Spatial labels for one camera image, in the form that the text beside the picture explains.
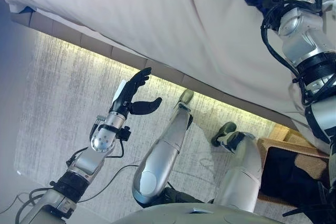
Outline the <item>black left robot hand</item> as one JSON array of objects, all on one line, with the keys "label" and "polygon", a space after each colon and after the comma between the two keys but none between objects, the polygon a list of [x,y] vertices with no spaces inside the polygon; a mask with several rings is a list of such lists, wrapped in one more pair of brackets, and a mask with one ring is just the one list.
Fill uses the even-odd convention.
[{"label": "black left robot hand", "polygon": [[154,112],[159,108],[162,98],[158,97],[154,101],[137,101],[132,102],[133,96],[137,93],[138,88],[145,85],[151,74],[151,67],[144,68],[136,73],[129,81],[126,82],[116,100],[113,101],[109,113],[117,112],[125,118],[128,114],[146,115]]}]

